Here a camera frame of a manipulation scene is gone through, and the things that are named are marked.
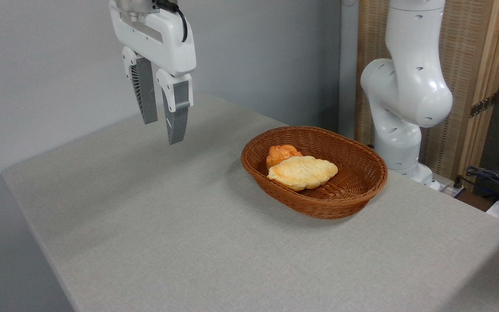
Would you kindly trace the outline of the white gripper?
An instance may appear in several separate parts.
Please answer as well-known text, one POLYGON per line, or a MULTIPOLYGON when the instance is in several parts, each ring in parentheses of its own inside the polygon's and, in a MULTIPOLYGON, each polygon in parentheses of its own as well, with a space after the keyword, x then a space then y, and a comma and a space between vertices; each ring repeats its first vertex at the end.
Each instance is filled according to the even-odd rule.
POLYGON ((194 105, 193 33, 175 0, 111 0, 110 16, 123 48, 123 65, 145 124, 158 120, 152 64, 161 88, 169 144, 184 139, 194 105))

